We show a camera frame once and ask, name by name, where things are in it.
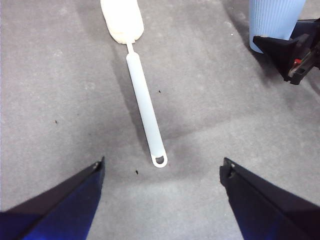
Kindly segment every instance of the gray carpet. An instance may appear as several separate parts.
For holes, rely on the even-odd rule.
[[[291,85],[252,53],[248,0],[138,3],[145,30],[133,47],[168,155],[162,169],[100,1],[1,1],[2,210],[102,156],[89,240],[241,239],[219,182],[223,157],[320,205],[319,70]],[[319,13],[307,0],[301,18]]]

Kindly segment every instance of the blue plastic cup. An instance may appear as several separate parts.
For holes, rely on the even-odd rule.
[[[254,36],[289,40],[306,0],[250,0],[250,48],[262,51],[253,43]]]

